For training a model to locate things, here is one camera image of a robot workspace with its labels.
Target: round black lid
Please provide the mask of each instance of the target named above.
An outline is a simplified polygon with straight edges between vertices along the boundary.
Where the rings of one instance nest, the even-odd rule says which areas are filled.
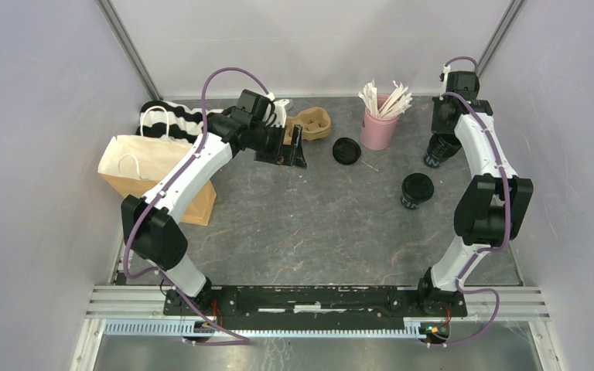
[[[423,203],[434,195],[434,183],[427,175],[415,172],[404,178],[401,191],[411,201]]]
[[[343,165],[352,165],[360,157],[360,146],[350,138],[339,138],[333,144],[333,158]]]

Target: white bag handle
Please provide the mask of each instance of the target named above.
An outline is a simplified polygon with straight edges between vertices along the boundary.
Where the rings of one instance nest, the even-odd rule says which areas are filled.
[[[135,157],[135,155],[133,155],[132,153],[127,153],[119,158],[119,162],[117,163],[117,169],[119,170],[119,175],[124,176],[123,174],[121,174],[121,160],[123,160],[124,157],[126,157],[126,156],[131,156],[135,160],[135,169],[138,171],[138,178],[140,180],[149,180],[147,178],[142,178],[142,176],[140,175],[140,161],[138,161],[138,158]]]
[[[166,119],[165,126],[167,127],[167,132],[165,133],[165,136],[167,137],[167,140],[169,140],[169,114],[167,113],[167,110],[162,106],[149,107],[149,108],[147,108],[147,111],[145,111],[145,113],[142,114],[142,116],[140,116],[140,136],[144,137],[144,135],[142,133],[142,128],[144,127],[143,123],[145,122],[145,116],[149,113],[149,111],[153,110],[154,108],[160,108],[161,110],[165,111],[165,119]]]

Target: beige paper bag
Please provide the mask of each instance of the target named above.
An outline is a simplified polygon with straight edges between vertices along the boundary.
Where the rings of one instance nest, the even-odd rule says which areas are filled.
[[[190,143],[138,135],[117,135],[111,138],[99,161],[98,172],[119,194],[142,197],[145,192],[163,180],[192,148]],[[215,203],[215,188],[210,180],[196,194],[181,219],[184,223],[208,225]]]

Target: pink bucket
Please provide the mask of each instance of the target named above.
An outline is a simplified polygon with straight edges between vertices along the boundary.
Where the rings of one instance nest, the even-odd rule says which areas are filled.
[[[377,106],[386,103],[388,95],[377,95]],[[360,130],[360,141],[369,149],[379,151],[385,149],[393,138],[395,127],[398,124],[399,115],[387,120],[383,118],[376,118],[365,109],[365,116],[363,117],[363,128]]]

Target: marble table surface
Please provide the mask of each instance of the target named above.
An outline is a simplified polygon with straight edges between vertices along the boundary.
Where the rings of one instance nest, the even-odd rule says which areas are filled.
[[[210,224],[180,225],[195,265],[214,284],[417,284],[452,241],[454,209],[470,179],[463,150],[438,169],[422,161],[431,136],[431,98],[414,99],[383,151],[360,143],[364,105],[358,97],[293,103],[289,116],[325,108],[331,134],[304,141],[306,170],[255,162],[245,151],[216,173]],[[233,104],[209,100],[210,107]],[[361,145],[356,164],[333,159],[340,137]],[[413,172],[425,173],[435,186],[433,198],[415,211],[399,202],[401,182]],[[146,265],[134,257],[131,270]],[[148,275],[129,284],[158,282]],[[519,284],[511,253],[486,257],[467,283]]]

